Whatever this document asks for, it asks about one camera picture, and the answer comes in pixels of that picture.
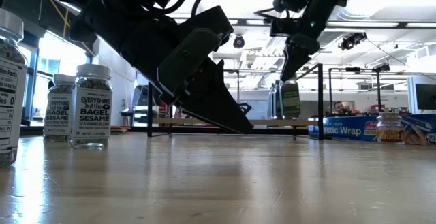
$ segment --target jar label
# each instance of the jar label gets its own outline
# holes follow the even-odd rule
[[[27,67],[0,57],[0,153],[18,146]]]
[[[404,129],[377,129],[377,137],[386,142],[400,142],[403,140]]]
[[[285,119],[299,118],[301,115],[300,91],[298,84],[285,84],[282,86],[283,114]]]
[[[112,91],[77,88],[73,99],[73,139],[109,138]]]
[[[71,94],[49,94],[44,135],[69,135],[71,133]]]

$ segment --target glass jar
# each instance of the glass jar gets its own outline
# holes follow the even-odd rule
[[[107,146],[112,111],[112,70],[102,65],[77,66],[73,87],[72,134],[74,148]]]
[[[0,9],[0,166],[15,162],[20,139],[27,60],[17,43],[23,27],[19,17]]]
[[[294,80],[289,80],[281,83],[281,100],[283,119],[296,119],[301,116],[300,108],[300,91],[298,83]]]
[[[377,120],[378,142],[403,143],[404,128],[398,112],[380,112]]]
[[[48,90],[44,119],[45,142],[68,142],[71,133],[72,91],[75,76],[55,74],[54,86]]]

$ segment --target security camera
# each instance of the security camera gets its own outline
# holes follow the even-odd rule
[[[237,35],[233,42],[233,47],[235,48],[244,48],[245,40],[242,35]]]

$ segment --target silver jar lid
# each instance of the silver jar lid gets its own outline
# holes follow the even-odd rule
[[[24,23],[13,13],[0,8],[0,35],[19,42],[24,37]]]
[[[53,82],[71,82],[73,83],[76,80],[75,76],[65,75],[65,74],[55,74],[53,76]]]
[[[77,76],[96,75],[110,79],[112,69],[103,65],[82,64],[77,66]]]

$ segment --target monitor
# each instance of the monitor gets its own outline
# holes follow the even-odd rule
[[[149,91],[149,87],[147,85],[138,85],[135,88],[134,96],[132,99],[133,106],[147,106],[148,91]],[[162,102],[159,99],[159,92],[156,89],[153,89],[153,97],[155,100],[155,103],[153,105],[160,106]]]
[[[436,110],[436,85],[417,84],[416,103],[420,110]]]

